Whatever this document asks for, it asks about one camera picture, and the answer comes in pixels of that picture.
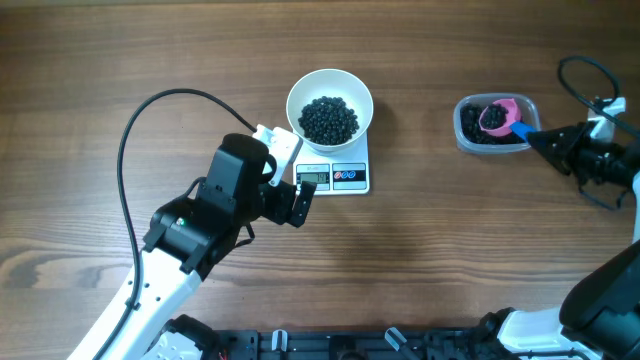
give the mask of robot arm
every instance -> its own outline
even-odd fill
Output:
[[[263,216],[276,224],[304,224],[315,184],[296,188],[280,181],[301,146],[286,130],[258,126],[252,137],[225,136],[209,174],[191,191],[165,204],[151,219],[140,251],[141,289],[127,322],[101,359],[141,359],[173,313],[195,293],[211,269],[238,245],[253,239],[250,223]],[[251,239],[236,243],[242,227]],[[97,353],[114,329],[129,301],[134,269],[109,306],[69,359]],[[180,359],[200,359],[203,349],[191,344]]]

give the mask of black beans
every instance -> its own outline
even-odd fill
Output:
[[[298,119],[304,137],[320,145],[340,145],[351,140],[360,125],[353,109],[340,97],[323,96],[302,109]]]
[[[507,122],[507,109],[499,104],[491,104],[487,106],[484,116],[480,119],[482,127],[487,130],[493,130],[501,127]]]

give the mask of blue handle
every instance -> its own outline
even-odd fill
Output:
[[[510,128],[514,134],[518,135],[518,137],[524,141],[527,141],[528,133],[538,131],[533,126],[523,124],[521,121],[514,122],[513,124],[511,124]]]

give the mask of cable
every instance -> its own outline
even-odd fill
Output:
[[[611,82],[611,85],[613,86],[613,99],[611,101],[608,101],[608,102],[599,101],[596,103],[591,102],[587,98],[585,98],[583,95],[580,95],[572,86],[570,86],[567,83],[567,81],[564,78],[563,70],[568,63],[574,62],[574,61],[581,61],[581,62],[595,66],[607,77],[607,79],[609,79],[609,81]],[[622,130],[640,139],[640,132],[638,132],[633,127],[631,127],[631,125],[618,119],[615,116],[611,116],[607,114],[602,110],[604,106],[609,105],[610,103],[613,103],[620,96],[620,85],[618,83],[618,79],[615,77],[615,75],[613,75],[613,73],[609,69],[604,67],[602,64],[600,64],[596,60],[587,56],[569,56],[567,58],[560,60],[560,64],[558,65],[558,80],[560,81],[560,84],[562,84],[562,86],[569,92],[569,94],[571,94],[571,96],[578,99],[578,101],[583,103],[586,107],[593,110],[593,112],[595,112],[596,114],[603,116],[605,119],[611,121]]]
[[[189,197],[189,194],[191,194],[191,192],[193,191],[193,189],[196,188],[196,186],[198,186],[199,184],[202,184],[203,182],[205,182],[207,180],[206,177],[201,176],[195,180],[193,180],[193,182],[191,183],[191,185],[189,185],[189,188],[187,189],[187,191],[185,191],[184,194],[178,196],[177,198],[173,199],[173,201],[177,201],[177,200],[182,200],[185,199],[187,197]]]
[[[107,340],[104,342],[104,344],[102,344],[102,346],[94,356],[93,358],[94,360],[99,360],[104,355],[104,353],[109,349],[109,346],[111,346],[115,338],[118,336],[118,334],[120,333],[120,330],[122,330],[122,327],[124,326],[127,319],[129,318],[131,311],[135,306],[137,306],[138,293],[140,292],[140,273],[141,273],[140,254],[138,254],[138,244],[136,242],[136,234],[133,231],[133,223],[131,222],[131,215],[129,214],[129,206],[127,205],[127,198],[124,193],[124,180],[122,177],[122,160],[124,158],[124,147],[127,143],[127,138],[129,137],[129,132],[131,131],[131,127],[133,126],[133,123],[136,121],[138,116],[140,116],[140,113],[142,113],[142,111],[147,106],[149,106],[152,102],[160,98],[163,98],[165,96],[169,96],[173,94],[191,94],[191,95],[198,95],[198,96],[207,98],[215,102],[216,104],[220,105],[222,108],[224,108],[228,112],[230,112],[231,115],[233,115],[236,119],[238,119],[238,121],[240,121],[244,126],[246,126],[252,132],[257,131],[257,129],[253,127],[253,125],[249,124],[245,119],[242,118],[242,116],[240,116],[235,110],[233,110],[229,105],[225,104],[222,100],[204,91],[194,90],[194,89],[172,89],[172,90],[165,90],[165,91],[159,92],[153,95],[152,97],[148,98],[145,102],[143,102],[138,107],[138,109],[136,109],[133,115],[131,115],[129,122],[127,123],[127,126],[125,127],[124,132],[122,133],[122,139],[120,140],[120,148],[118,149],[118,160],[117,160],[117,178],[118,179],[117,180],[118,180],[118,192],[120,194],[120,203],[122,204],[122,212],[124,213],[124,222],[127,224],[127,231],[129,232],[129,240],[131,242],[131,251],[133,252],[133,274],[134,274],[133,289],[131,290],[131,297],[126,302],[126,309],[122,313],[120,320],[118,320],[118,323],[116,324],[115,328],[113,328],[113,331],[111,332]],[[191,186],[195,187],[199,183],[198,180],[199,179],[197,179]],[[187,192],[186,195],[189,195],[191,191],[193,191],[193,188],[191,188],[191,190]]]
[[[512,355],[522,357],[526,356],[528,359],[532,359],[534,357],[557,357],[557,356],[566,356],[568,358],[579,357],[582,360],[589,360],[589,357],[585,355],[583,352],[578,350],[571,349],[569,351],[529,351],[522,353],[513,353]]]

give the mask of plastic container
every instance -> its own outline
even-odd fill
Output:
[[[340,145],[320,145],[304,137],[304,130],[298,119],[302,116],[302,108],[313,99],[323,96],[341,97],[349,109],[353,109],[358,116],[360,128],[351,139]],[[293,128],[305,143],[320,153],[335,152],[346,149],[367,132],[373,119],[373,97],[367,86],[355,75],[338,69],[322,69],[303,76],[293,85],[287,98],[287,118]]]
[[[531,146],[527,143],[523,144],[509,144],[509,145],[485,145],[476,144],[469,141],[462,132],[462,124],[460,119],[460,109],[467,104],[476,104],[482,107],[489,106],[494,101],[504,98],[515,99],[520,112],[522,113],[523,123],[528,124],[540,130],[540,116],[538,115],[538,108],[528,97],[520,94],[510,93],[491,93],[491,94],[477,94],[470,95],[460,100],[456,108],[453,110],[453,129],[456,133],[456,140],[458,142],[458,148],[462,151],[489,155],[489,154],[507,154],[522,150],[527,150]]]

